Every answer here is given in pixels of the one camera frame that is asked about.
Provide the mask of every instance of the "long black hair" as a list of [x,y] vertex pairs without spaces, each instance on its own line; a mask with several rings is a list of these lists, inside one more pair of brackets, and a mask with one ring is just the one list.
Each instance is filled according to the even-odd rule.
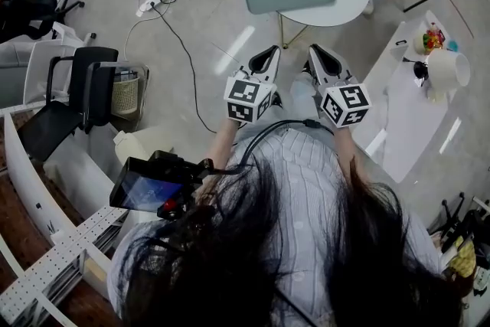
[[[270,252],[280,238],[279,193],[269,165],[256,162],[222,178],[210,203],[136,241],[120,277],[123,325],[272,325],[276,285],[291,273],[280,271],[280,252]],[[458,293],[410,252],[395,194],[363,183],[352,162],[337,200],[325,231],[337,326],[457,326]]]

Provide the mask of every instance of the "white floor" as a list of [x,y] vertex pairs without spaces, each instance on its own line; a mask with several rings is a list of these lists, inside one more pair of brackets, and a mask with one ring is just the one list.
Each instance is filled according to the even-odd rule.
[[[84,1],[86,7],[71,13],[68,24],[81,37],[89,31],[96,32],[96,44],[119,49],[122,58],[128,31],[139,20],[138,0]],[[313,43],[333,48],[346,58],[357,78],[363,80],[399,23],[432,10],[470,60],[470,84],[456,94],[439,131],[402,183],[393,184],[379,168],[369,165],[374,180],[392,185],[428,225],[440,212],[444,198],[452,200],[460,191],[469,197],[487,198],[490,2],[432,0],[404,14],[403,7],[414,1],[376,0],[375,13],[369,18],[361,15],[335,28],[312,28],[283,51],[277,83],[280,89],[289,89],[305,63],[307,47]],[[244,0],[178,0],[165,17],[193,58],[201,116],[212,129],[217,129],[224,116],[222,95],[226,78],[254,54],[279,43],[276,16],[250,14]],[[285,28],[286,36],[292,37],[301,26],[287,21]],[[194,161],[203,159],[213,135],[196,116],[191,68],[178,40],[163,21],[144,22],[134,29],[127,55],[152,69],[141,126],[164,127],[181,156]],[[443,153],[439,153],[457,119],[461,126]],[[484,313],[489,302],[490,299],[483,302],[480,313]]]

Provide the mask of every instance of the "black office chair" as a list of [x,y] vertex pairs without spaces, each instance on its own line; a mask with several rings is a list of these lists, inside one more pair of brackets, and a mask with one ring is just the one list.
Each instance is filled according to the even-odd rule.
[[[77,127],[89,133],[93,126],[104,126],[109,122],[115,68],[94,66],[104,61],[117,61],[117,56],[115,49],[82,47],[74,56],[51,59],[46,105],[18,130],[25,151],[33,159],[46,161]],[[61,60],[73,61],[68,105],[51,101],[54,67]]]

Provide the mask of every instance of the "camera screen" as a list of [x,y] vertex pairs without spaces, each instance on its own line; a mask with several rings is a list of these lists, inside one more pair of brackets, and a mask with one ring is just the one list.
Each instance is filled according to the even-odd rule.
[[122,180],[121,187],[126,196],[120,204],[121,208],[148,211],[155,213],[182,184],[146,178],[139,173],[128,171]]

